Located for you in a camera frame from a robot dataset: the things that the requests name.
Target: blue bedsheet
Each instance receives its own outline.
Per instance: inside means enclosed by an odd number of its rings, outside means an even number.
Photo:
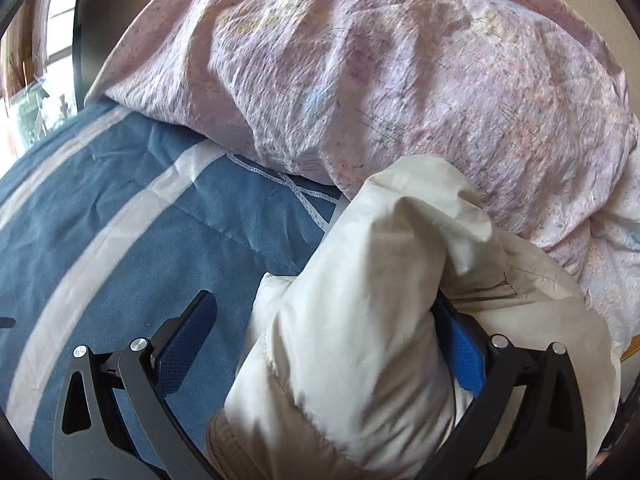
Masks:
[[[223,153],[111,102],[88,108],[0,180],[0,402],[51,471],[51,431],[79,344],[123,348],[201,289],[218,321],[167,401],[198,446],[232,383],[265,272],[296,275],[340,193]],[[156,462],[134,416],[143,458]]]

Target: metal bolt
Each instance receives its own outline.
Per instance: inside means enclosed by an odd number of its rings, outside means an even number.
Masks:
[[[149,344],[149,341],[147,341],[143,337],[139,337],[138,339],[134,339],[131,342],[131,344],[129,345],[129,348],[131,348],[134,352],[140,352],[144,350],[146,348],[146,345],[148,344]]]
[[[76,346],[76,348],[74,348],[74,357],[84,357],[86,350],[87,348],[84,345]]]
[[[551,348],[558,355],[566,354],[566,346],[564,346],[562,343],[555,342],[551,345]]]
[[[507,346],[509,346],[509,340],[502,334],[496,334],[491,336],[491,344],[496,348],[507,348]]]

